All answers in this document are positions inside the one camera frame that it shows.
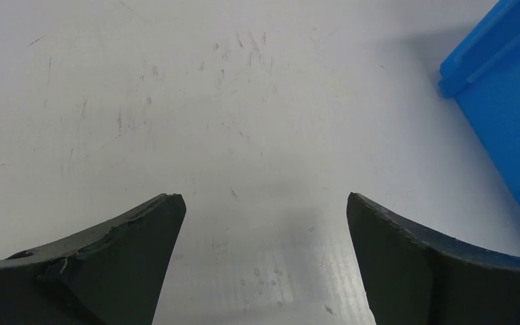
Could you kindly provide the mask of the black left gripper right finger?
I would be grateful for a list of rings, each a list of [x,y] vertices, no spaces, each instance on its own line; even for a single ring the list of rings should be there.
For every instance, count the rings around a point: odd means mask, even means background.
[[[520,257],[406,219],[365,196],[347,222],[377,324],[520,324]]]

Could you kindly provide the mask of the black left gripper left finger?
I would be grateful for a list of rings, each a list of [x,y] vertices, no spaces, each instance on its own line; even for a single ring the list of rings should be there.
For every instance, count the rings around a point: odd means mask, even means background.
[[[0,324],[151,324],[185,215],[180,194],[160,194],[0,259]]]

